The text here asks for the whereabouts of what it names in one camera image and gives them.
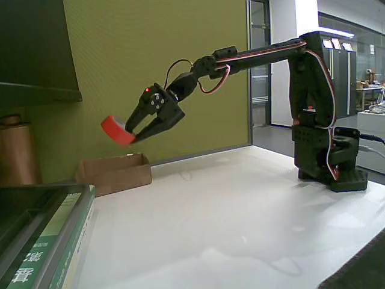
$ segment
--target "power cord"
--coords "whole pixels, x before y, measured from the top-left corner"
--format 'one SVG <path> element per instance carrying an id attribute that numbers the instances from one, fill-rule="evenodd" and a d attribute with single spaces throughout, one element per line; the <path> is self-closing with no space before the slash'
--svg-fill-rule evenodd
<path id="1" fill-rule="evenodd" d="M 224 82 L 226 81 L 227 77 L 229 76 L 230 74 L 230 66 L 227 64 L 225 66 L 221 66 L 221 67 L 218 67 L 218 69 L 223 69 L 223 68 L 226 68 L 226 72 L 225 74 L 223 75 L 223 77 L 221 78 L 220 82 L 218 82 L 218 84 L 213 88 L 213 89 L 210 89 L 210 90 L 205 90 L 202 86 L 202 83 L 200 83 L 200 81 L 198 81 L 198 84 L 199 84 L 199 87 L 200 87 L 200 90 L 207 94 L 207 95 L 212 95 L 214 92 L 216 92 L 218 89 L 221 88 L 221 86 L 224 84 Z"/>
<path id="2" fill-rule="evenodd" d="M 373 153 L 385 158 L 385 155 L 383 153 L 376 151 L 375 149 L 370 148 L 368 146 L 359 146 L 359 150 L 362 152 L 373 152 Z"/>
<path id="3" fill-rule="evenodd" d="M 338 173 L 337 167 L 332 167 L 332 165 L 330 164 L 330 159 L 329 159 L 329 156 L 330 156 L 330 153 L 331 153 L 331 149 L 333 147 L 334 124 L 336 123 L 336 119 L 337 119 L 336 118 L 336 116 L 337 116 L 336 115 L 336 97 L 334 95 L 333 82 L 331 80 L 331 76 L 330 76 L 330 74 L 329 74 L 329 72 L 327 70 L 327 67 L 326 67 L 325 63 L 322 60 L 322 57 L 319 56 L 316 52 L 308 50 L 308 49 L 306 49 L 305 52 L 310 54 L 311 56 L 313 56 L 317 60 L 317 62 L 319 63 L 319 66 L 321 67 L 322 72 L 324 73 L 325 79 L 327 81 L 327 84 L 329 86 L 331 98 L 333 100 L 333 118 L 331 119 L 331 122 L 330 122 L 329 126 L 321 127 L 321 128 L 322 129 L 327 129 L 328 134 L 329 134 L 329 146 L 328 146 L 327 154 L 326 154 L 326 165 L 327 165 L 327 167 L 329 169 L 329 172 L 333 176 L 333 179 L 335 181 L 338 181 L 339 173 Z"/>
<path id="4" fill-rule="evenodd" d="M 362 138 L 363 140 L 378 141 L 378 142 L 383 143 L 385 145 L 385 140 L 383 140 L 381 137 L 377 137 L 376 135 L 360 134 L 360 138 Z"/>

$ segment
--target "ceiling light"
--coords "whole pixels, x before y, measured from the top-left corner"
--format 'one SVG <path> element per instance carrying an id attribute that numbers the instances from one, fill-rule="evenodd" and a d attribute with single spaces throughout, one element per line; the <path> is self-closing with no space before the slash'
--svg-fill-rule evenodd
<path id="1" fill-rule="evenodd" d="M 332 33 L 335 35 L 341 35 L 341 36 L 344 36 L 347 38 L 353 38 L 354 37 L 353 33 L 343 32 L 343 31 L 339 31 L 339 30 L 335 30 L 335 29 L 331 29 L 331 28 L 326 28 L 326 27 L 318 27 L 318 31 Z"/>

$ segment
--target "white table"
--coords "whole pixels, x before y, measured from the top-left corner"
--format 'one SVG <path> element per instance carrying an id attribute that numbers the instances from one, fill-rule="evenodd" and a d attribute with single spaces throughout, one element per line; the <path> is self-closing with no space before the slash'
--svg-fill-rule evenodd
<path id="1" fill-rule="evenodd" d="M 357 128 L 362 134 L 372 134 L 385 138 L 385 114 L 358 113 Z M 382 143 L 361 139 L 360 145 L 369 146 L 385 154 L 385 146 Z M 385 174 L 385 160 L 377 154 L 360 152 L 357 157 L 357 164 L 369 170 Z"/>
<path id="2" fill-rule="evenodd" d="M 361 103 L 362 103 L 362 111 L 365 110 L 365 93 L 366 92 L 374 92 L 375 90 L 382 90 L 382 89 L 385 89 L 385 87 L 370 87 L 370 88 L 367 88 L 367 89 L 357 89 L 356 91 L 357 92 L 362 92 L 362 98 L 361 98 Z"/>
<path id="3" fill-rule="evenodd" d="M 385 227 L 384 186 L 333 193 L 253 146 L 152 172 L 96 199 L 75 287 L 316 288 Z"/>

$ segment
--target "white pillar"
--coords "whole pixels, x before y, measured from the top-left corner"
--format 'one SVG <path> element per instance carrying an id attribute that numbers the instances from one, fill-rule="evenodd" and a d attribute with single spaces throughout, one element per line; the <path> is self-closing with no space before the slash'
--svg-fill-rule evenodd
<path id="1" fill-rule="evenodd" d="M 270 0 L 269 3 L 272 44 L 318 29 L 317 0 Z M 291 126 L 288 62 L 274 63 L 271 72 L 271 123 Z"/>

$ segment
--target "cable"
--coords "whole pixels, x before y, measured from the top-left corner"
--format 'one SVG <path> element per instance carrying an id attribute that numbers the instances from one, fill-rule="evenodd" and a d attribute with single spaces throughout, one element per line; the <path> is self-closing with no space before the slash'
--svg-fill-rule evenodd
<path id="1" fill-rule="evenodd" d="M 369 107 L 370 113 L 385 114 L 385 103 L 374 104 Z"/>
<path id="2" fill-rule="evenodd" d="M 179 59 L 179 60 L 177 60 L 177 61 L 175 61 L 173 64 L 171 64 L 171 66 L 170 66 L 170 68 L 168 68 L 168 71 L 167 71 L 167 74 L 166 74 L 166 81 L 165 81 L 165 83 L 164 83 L 164 89 L 166 89 L 166 86 L 167 86 L 167 82 L 168 82 L 168 75 L 170 74 L 170 71 L 172 70 L 172 68 L 175 66 L 175 65 L 177 65 L 178 63 L 180 63 L 180 62 L 189 62 L 189 64 L 191 65 L 191 66 L 193 66 L 193 63 L 191 62 L 191 61 L 189 61 L 189 59 Z"/>
<path id="3" fill-rule="evenodd" d="M 331 149 L 333 147 L 334 124 L 336 123 L 336 98 L 335 98 L 335 95 L 334 95 L 334 87 L 333 87 L 333 83 L 332 83 L 331 78 L 330 78 L 330 74 L 329 74 L 329 72 L 328 72 L 328 70 L 327 70 L 327 68 L 325 66 L 325 63 L 322 61 L 322 58 L 317 53 L 315 53 L 314 51 L 311 51 L 309 49 L 306 49 L 305 52 L 310 54 L 311 56 L 313 56 L 313 57 L 315 57 L 317 59 L 319 65 L 320 65 L 320 67 L 322 69 L 322 72 L 324 73 L 325 79 L 326 79 L 327 84 L 328 84 L 329 89 L 330 89 L 331 98 L 333 100 L 333 118 L 331 119 L 331 122 L 330 122 L 329 126 L 327 126 L 327 127 L 320 127 L 320 128 L 328 130 L 329 146 L 328 146 L 327 154 L 326 154 L 326 164 L 327 164 L 327 167 L 329 169 L 329 172 L 333 176 L 333 179 L 335 181 L 337 181 L 338 178 L 339 178 L 338 170 L 332 168 L 332 166 L 331 166 L 331 164 L 329 162 L 330 152 L 331 152 Z"/>
<path id="4" fill-rule="evenodd" d="M 384 101 L 384 98 L 385 98 L 385 88 L 383 87 L 381 89 L 381 93 L 380 95 L 378 95 L 378 98 L 377 98 L 377 104 L 380 104 Z"/>
<path id="5" fill-rule="evenodd" d="M 309 49 L 306 49 L 305 52 L 317 59 L 319 65 L 322 69 L 322 72 L 324 73 L 324 76 L 326 78 L 327 84 L 328 84 L 329 89 L 330 89 L 331 98 L 333 100 L 333 118 L 331 120 L 331 123 L 327 127 L 320 127 L 320 128 L 323 128 L 323 129 L 332 128 L 334 126 L 334 124 L 336 123 L 336 97 L 334 95 L 333 82 L 331 80 L 329 71 L 328 71 L 327 67 L 325 66 L 325 63 L 323 62 L 321 56 L 319 56 L 317 53 L 315 53 L 314 51 L 311 51 Z"/>
<path id="6" fill-rule="evenodd" d="M 217 69 L 223 69 L 223 68 L 226 68 L 226 73 L 221 78 L 220 82 L 218 82 L 218 84 L 212 90 L 209 90 L 209 91 L 204 90 L 202 84 L 200 83 L 200 81 L 198 81 L 200 90 L 203 93 L 206 93 L 207 95 L 212 95 L 213 93 L 215 93 L 224 84 L 224 82 L 226 81 L 227 77 L 230 74 L 230 66 L 227 64 L 225 66 L 218 67 Z"/>
<path id="7" fill-rule="evenodd" d="M 377 137 L 376 135 L 360 134 L 360 138 L 362 138 L 363 140 L 378 141 L 378 142 L 383 143 L 385 145 L 385 140 L 383 140 L 381 137 Z"/>
<path id="8" fill-rule="evenodd" d="M 359 146 L 359 150 L 362 152 L 373 152 L 373 153 L 385 158 L 385 155 L 382 152 L 376 151 L 375 149 L 370 148 L 368 146 Z"/>

